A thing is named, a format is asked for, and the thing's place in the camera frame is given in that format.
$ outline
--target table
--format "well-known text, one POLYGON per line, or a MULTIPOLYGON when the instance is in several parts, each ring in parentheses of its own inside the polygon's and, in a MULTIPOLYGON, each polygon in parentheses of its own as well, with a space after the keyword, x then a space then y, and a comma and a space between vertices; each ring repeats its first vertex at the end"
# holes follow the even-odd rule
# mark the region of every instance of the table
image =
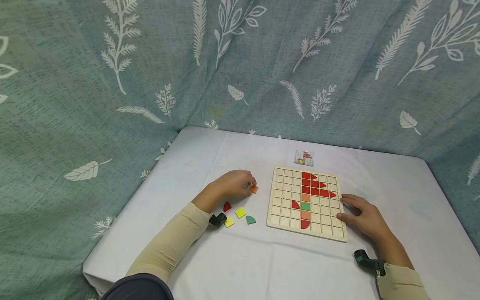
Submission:
POLYGON ((478 297, 479 255, 422 159, 196 127, 179 133, 88 256, 84 276, 104 293, 207 183, 246 169, 259 191, 232 203, 235 225, 209 228, 192 245, 169 282, 177 299, 379 299, 374 276, 354 262, 357 249, 375 257, 358 230, 349 227, 342 243, 265 225, 274 167, 311 169, 293 163, 296 150, 314 152, 313 169, 380 209, 432 299, 478 297), (256 224, 234 216, 241 206, 256 224))

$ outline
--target wooden puzzle board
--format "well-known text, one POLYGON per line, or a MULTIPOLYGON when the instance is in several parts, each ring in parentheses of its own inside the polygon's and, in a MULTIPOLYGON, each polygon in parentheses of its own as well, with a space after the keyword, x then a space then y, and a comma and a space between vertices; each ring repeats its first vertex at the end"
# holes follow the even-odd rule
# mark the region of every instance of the wooden puzzle board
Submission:
POLYGON ((267 226, 347 242, 335 175, 275 167, 267 226))

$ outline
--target green square piece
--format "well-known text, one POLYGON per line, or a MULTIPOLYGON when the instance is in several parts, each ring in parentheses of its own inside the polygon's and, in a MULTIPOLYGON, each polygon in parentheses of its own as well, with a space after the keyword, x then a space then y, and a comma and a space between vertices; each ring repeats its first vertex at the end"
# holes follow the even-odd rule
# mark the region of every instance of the green square piece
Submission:
POLYGON ((301 203, 301 208, 306 211, 310 211, 310 203, 308 202, 302 202, 301 203))

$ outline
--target beige sleeve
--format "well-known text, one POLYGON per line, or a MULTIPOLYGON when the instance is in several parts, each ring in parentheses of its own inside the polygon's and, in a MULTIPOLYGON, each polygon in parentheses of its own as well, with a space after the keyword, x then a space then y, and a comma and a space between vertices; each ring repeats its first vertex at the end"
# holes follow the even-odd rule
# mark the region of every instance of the beige sleeve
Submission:
POLYGON ((377 277, 383 300, 429 300, 417 271, 407 267, 385 264, 385 276, 377 277))
POLYGON ((149 273, 167 283, 192 243, 207 228, 211 215, 189 202, 140 252, 126 276, 149 273))

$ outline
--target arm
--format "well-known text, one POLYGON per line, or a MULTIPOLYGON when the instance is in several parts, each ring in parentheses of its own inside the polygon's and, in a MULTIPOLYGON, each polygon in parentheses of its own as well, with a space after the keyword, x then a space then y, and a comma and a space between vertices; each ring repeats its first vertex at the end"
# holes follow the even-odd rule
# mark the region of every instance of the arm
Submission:
POLYGON ((247 183, 257 184, 249 171, 237 170, 208 184, 148 243, 126 275, 149 273, 166 283, 192 243, 207 228, 216 204, 227 196, 249 196, 247 183))
POLYGON ((392 233, 378 208, 367 200, 351 194, 343 194, 340 200, 359 209, 360 215, 337 214, 337 217, 355 225, 369 236, 375 242, 380 257, 385 260, 386 275, 377 277, 382 299, 429 300, 405 248, 392 233))

